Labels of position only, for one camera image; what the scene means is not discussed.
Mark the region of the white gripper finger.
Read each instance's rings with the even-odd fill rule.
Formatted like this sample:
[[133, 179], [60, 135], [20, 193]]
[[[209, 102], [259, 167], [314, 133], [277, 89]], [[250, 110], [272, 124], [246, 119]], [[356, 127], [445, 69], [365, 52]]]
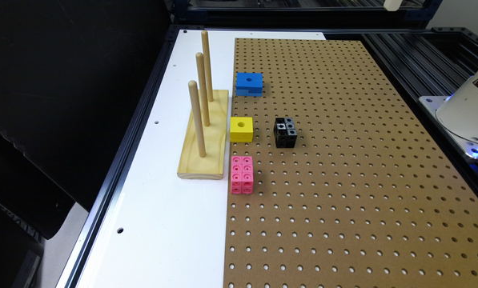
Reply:
[[384, 0], [384, 9], [387, 11], [397, 11], [401, 6], [401, 0]]

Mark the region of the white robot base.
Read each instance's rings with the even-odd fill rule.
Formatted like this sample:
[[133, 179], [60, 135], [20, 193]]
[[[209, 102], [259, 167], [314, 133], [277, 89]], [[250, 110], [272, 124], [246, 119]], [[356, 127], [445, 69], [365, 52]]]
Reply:
[[478, 160], [478, 71], [450, 96], [420, 102], [470, 158]]

